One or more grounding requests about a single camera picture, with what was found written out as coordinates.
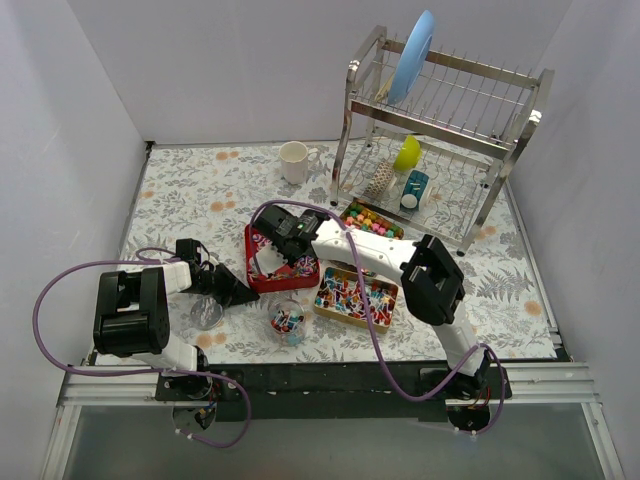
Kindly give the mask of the gold tin of ball lollipops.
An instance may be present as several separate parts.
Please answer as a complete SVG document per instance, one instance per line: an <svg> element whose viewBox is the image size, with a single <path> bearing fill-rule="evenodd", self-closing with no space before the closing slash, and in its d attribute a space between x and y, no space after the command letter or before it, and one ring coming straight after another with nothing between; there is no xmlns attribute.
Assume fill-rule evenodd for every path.
<svg viewBox="0 0 640 480"><path fill-rule="evenodd" d="M392 324L398 286L367 275L364 280L373 328L377 333L386 334ZM318 315L360 328L368 327L362 290L355 272L327 267L313 308Z"/></svg>

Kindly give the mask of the clear glass jar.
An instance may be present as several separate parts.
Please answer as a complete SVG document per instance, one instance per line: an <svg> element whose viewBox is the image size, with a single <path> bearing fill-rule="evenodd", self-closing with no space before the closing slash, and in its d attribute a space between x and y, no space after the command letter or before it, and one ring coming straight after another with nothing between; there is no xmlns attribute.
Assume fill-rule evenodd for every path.
<svg viewBox="0 0 640 480"><path fill-rule="evenodd" d="M306 336L307 315L296 300L280 300L269 309L268 325L273 338L281 345L297 346Z"/></svg>

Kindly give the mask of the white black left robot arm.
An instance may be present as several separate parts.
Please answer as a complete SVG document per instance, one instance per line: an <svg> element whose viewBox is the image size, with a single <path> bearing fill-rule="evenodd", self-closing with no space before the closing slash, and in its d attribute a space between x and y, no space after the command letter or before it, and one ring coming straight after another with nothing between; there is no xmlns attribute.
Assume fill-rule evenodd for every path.
<svg viewBox="0 0 640 480"><path fill-rule="evenodd" d="M136 272L113 271L100 276L93 341L102 355L134 358L178 377L178 387L193 400L205 398L213 377L205 369L204 352L171 332L168 296L203 295L223 308L259 299L225 265L204 260L204 247L194 239L176 242L174 259Z"/></svg>

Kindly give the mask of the red tin of swirl lollipops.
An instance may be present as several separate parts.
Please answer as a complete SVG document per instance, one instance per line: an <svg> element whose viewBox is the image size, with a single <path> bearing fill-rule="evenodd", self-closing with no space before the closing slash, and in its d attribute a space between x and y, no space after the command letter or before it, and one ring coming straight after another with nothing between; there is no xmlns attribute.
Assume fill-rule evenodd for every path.
<svg viewBox="0 0 640 480"><path fill-rule="evenodd" d="M249 226L244 231L246 276L249 286L259 294L307 289L320 282L319 261L300 257L290 266L272 243Z"/></svg>

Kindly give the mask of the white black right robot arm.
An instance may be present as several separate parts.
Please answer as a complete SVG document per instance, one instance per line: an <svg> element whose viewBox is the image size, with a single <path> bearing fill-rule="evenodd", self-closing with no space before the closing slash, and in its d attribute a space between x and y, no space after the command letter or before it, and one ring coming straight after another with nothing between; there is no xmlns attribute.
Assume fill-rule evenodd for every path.
<svg viewBox="0 0 640 480"><path fill-rule="evenodd" d="M289 264L305 255L349 262L356 267L360 284L364 283L362 272L369 270L402 288L409 312L436 333L449 371L424 394L405 392L384 360L366 307L367 328L381 371L401 397L421 402L454 387L458 397L471 398L486 389L487 372L496 356L472 331L464 305L464 275L440 239L429 234L418 241L378 236L346 225L330 210L291 200L263 203L249 227L270 240Z"/></svg>

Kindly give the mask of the gold tin of star candies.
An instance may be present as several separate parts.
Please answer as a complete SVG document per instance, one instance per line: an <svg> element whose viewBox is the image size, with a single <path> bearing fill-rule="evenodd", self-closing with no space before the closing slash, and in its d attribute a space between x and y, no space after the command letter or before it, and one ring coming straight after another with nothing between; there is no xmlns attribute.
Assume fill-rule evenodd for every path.
<svg viewBox="0 0 640 480"><path fill-rule="evenodd" d="M413 252L411 242L403 239L403 228L358 201L349 203L340 218L352 229L363 269L399 284L401 265Z"/></svg>

